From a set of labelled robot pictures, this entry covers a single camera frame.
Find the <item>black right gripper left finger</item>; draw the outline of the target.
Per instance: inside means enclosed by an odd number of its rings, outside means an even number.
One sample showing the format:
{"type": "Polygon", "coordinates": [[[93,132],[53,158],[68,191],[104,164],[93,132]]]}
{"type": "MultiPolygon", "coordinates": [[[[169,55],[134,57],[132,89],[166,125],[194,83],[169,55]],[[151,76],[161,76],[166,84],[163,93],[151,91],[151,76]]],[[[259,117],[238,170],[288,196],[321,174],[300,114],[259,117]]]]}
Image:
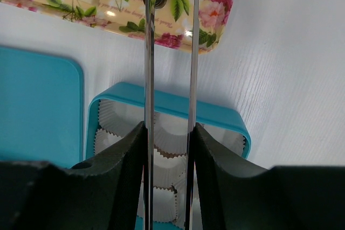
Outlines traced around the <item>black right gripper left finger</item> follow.
{"type": "Polygon", "coordinates": [[[140,122],[70,169],[1,162],[1,229],[134,229],[146,147],[140,122]]]}

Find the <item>metal tongs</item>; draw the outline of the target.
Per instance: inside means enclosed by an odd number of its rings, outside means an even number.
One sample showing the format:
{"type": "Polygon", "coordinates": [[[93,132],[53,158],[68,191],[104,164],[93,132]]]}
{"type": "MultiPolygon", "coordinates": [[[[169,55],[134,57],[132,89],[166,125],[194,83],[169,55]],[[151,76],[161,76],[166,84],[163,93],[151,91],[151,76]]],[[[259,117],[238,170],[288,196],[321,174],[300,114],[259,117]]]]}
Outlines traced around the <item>metal tongs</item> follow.
{"type": "MultiPolygon", "coordinates": [[[[144,88],[144,123],[147,129],[147,157],[144,162],[143,188],[143,228],[153,229],[153,179],[154,179],[154,40],[155,40],[155,5],[156,0],[145,0],[145,88],[144,88]]],[[[188,113],[188,135],[185,180],[185,216],[184,228],[192,229],[192,199],[194,190],[195,159],[191,140],[196,126],[196,90],[199,53],[199,0],[194,0],[192,53],[190,72],[190,96],[188,113]]]]}

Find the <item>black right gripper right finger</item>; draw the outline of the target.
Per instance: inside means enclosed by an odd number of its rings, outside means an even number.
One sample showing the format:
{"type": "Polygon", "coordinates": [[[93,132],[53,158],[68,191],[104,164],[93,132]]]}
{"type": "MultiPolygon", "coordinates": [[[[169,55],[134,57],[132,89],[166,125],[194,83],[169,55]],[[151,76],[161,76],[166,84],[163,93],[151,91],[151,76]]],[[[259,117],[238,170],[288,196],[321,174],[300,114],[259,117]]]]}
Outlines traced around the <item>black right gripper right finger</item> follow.
{"type": "Polygon", "coordinates": [[[262,168],[192,133],[204,229],[344,229],[344,167],[262,168]]]}

